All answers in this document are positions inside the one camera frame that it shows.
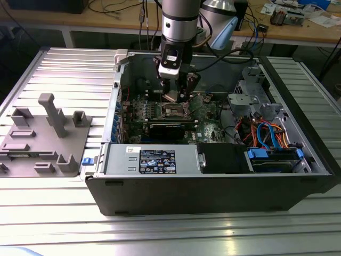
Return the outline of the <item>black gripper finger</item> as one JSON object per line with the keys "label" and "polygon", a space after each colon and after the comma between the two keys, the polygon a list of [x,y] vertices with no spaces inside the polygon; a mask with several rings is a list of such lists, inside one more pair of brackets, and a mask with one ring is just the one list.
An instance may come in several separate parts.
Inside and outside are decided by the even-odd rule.
{"label": "black gripper finger", "polygon": [[163,95],[169,93],[169,91],[170,91],[170,86],[171,86],[171,82],[170,82],[169,79],[161,78],[161,79],[160,79],[160,85],[161,85],[162,88],[163,88]]}
{"label": "black gripper finger", "polygon": [[177,103],[189,100],[199,81],[200,75],[197,73],[180,73],[177,80]]}

